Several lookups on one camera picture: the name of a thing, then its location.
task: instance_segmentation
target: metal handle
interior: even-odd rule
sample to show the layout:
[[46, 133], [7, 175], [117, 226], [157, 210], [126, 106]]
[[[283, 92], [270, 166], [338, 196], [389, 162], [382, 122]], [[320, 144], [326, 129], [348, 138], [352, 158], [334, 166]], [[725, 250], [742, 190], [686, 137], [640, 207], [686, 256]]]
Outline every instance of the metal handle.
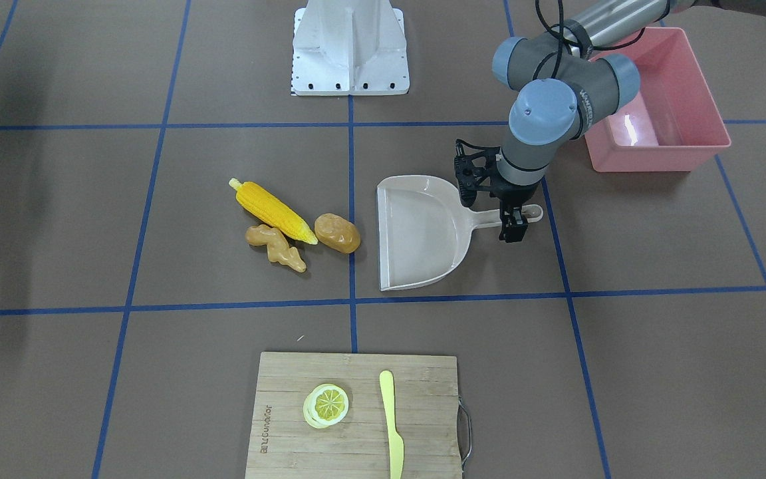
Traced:
[[471, 457], [471, 415], [469, 415], [469, 410], [465, 408], [465, 404], [463, 403], [463, 397], [458, 397], [458, 399], [459, 399], [459, 409], [457, 411], [458, 412], [457, 420], [459, 421], [459, 412], [462, 411], [463, 415], [465, 416], [465, 423], [467, 426], [467, 435], [469, 437], [468, 450], [465, 451], [465, 455], [462, 455], [462, 452], [460, 452], [461, 462], [459, 463], [459, 466], [463, 470], [463, 473], [465, 473], [465, 463]]

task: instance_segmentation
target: cutting board handle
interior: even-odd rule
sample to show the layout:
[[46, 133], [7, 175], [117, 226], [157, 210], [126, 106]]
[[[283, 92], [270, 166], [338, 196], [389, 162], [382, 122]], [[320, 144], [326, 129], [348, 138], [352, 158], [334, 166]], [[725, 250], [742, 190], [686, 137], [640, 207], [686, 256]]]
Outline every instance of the cutting board handle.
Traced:
[[459, 409], [457, 411], [457, 444], [462, 443], [462, 441], [459, 439], [459, 422], [461, 418], [465, 419], [465, 434], [466, 437], [469, 439], [469, 446], [466, 448], [465, 452], [463, 452], [462, 448], [459, 450], [459, 458], [460, 458], [460, 467], [462, 467], [463, 473], [465, 473], [465, 463], [469, 460], [471, 457], [471, 415], [469, 414], [469, 410], [465, 408], [465, 403], [463, 402], [463, 397], [460, 395], [458, 397], [459, 400]]

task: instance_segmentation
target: wooden cutting board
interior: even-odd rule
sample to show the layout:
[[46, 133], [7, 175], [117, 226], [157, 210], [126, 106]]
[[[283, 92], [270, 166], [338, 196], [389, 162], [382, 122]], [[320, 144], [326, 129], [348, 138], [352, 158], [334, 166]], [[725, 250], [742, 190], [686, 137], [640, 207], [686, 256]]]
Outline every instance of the wooden cutting board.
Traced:
[[[380, 372], [395, 378], [402, 479], [460, 479], [457, 359], [422, 355], [262, 353], [246, 479], [389, 479]], [[336, 425], [316, 430], [301, 412], [317, 385], [346, 391]]]

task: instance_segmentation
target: ginger root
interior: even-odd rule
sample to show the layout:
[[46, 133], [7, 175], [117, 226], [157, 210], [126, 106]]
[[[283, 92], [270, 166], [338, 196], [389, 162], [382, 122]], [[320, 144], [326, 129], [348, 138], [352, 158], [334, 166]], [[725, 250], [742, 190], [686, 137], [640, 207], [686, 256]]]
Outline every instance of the ginger root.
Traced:
[[253, 246], [267, 245], [268, 261], [271, 263], [283, 264], [298, 273], [307, 270], [307, 264], [303, 263], [300, 252], [294, 246], [289, 248], [289, 242], [279, 228], [271, 228], [267, 224], [251, 226], [247, 228], [244, 239]]
[[315, 220], [315, 235], [325, 245], [344, 254], [359, 248], [359, 230], [339, 215], [324, 213]]

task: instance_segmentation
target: yellow knife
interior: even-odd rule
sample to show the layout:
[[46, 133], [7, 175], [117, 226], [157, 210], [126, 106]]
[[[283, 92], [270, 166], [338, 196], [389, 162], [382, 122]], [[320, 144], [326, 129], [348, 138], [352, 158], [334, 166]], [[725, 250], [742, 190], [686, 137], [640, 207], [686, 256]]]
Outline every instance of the yellow knife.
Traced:
[[386, 411], [386, 431], [389, 433], [389, 479], [401, 479], [404, 471], [404, 439], [395, 430], [395, 378], [392, 371], [380, 373], [380, 394]]

